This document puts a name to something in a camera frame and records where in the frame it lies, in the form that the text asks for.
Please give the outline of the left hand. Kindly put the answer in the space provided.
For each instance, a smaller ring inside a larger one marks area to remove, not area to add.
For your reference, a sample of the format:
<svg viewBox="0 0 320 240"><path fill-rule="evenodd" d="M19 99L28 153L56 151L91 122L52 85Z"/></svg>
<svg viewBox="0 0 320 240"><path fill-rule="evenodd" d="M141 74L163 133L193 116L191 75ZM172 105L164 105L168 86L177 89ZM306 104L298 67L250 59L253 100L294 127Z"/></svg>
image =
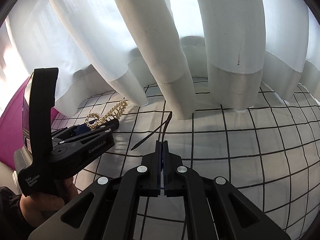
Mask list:
<svg viewBox="0 0 320 240"><path fill-rule="evenodd" d="M57 196L37 193L21 196L20 210L25 220L33 227L44 223L48 212L58 211L64 207L65 201Z"/></svg>

